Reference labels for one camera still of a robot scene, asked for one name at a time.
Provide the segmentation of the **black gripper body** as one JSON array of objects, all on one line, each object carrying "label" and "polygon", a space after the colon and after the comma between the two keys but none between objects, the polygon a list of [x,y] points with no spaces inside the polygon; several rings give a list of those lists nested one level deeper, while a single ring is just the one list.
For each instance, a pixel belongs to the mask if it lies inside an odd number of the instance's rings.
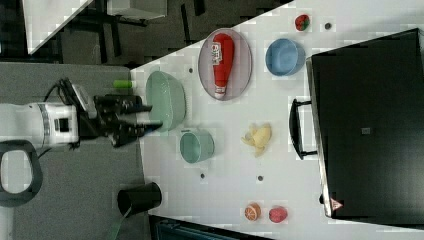
[{"label": "black gripper body", "polygon": [[140,96],[111,94],[95,96],[94,103],[97,110],[95,119],[78,116],[78,133],[81,141],[109,137],[112,146],[118,148],[139,138],[128,136],[123,132],[123,125],[130,122],[120,120],[119,116],[128,115],[124,113],[124,109],[128,106],[143,105]]}]

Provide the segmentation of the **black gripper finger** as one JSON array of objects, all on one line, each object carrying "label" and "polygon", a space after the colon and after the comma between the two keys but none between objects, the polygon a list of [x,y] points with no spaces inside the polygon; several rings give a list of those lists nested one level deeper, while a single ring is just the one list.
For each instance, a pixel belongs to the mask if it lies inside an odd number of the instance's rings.
[{"label": "black gripper finger", "polygon": [[158,130],[162,127],[162,125],[162,122],[140,124],[125,123],[122,129],[123,132],[126,133],[128,136],[143,137],[146,134]]},{"label": "black gripper finger", "polygon": [[148,105],[131,105],[124,109],[125,114],[141,113],[141,112],[150,112],[152,110],[151,106]]}]

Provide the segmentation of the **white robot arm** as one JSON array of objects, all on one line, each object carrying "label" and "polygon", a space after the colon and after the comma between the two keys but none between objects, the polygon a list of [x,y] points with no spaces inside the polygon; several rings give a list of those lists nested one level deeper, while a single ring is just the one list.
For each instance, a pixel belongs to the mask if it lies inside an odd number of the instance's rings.
[{"label": "white robot arm", "polygon": [[31,201],[39,193],[43,172],[39,158],[52,148],[75,147],[84,140],[108,137],[115,148],[162,127],[161,122],[130,123],[121,115],[149,112],[152,107],[139,96],[106,95],[66,104],[37,102],[1,106],[1,160],[27,162],[30,180],[14,192],[1,185],[1,205],[13,208]]}]

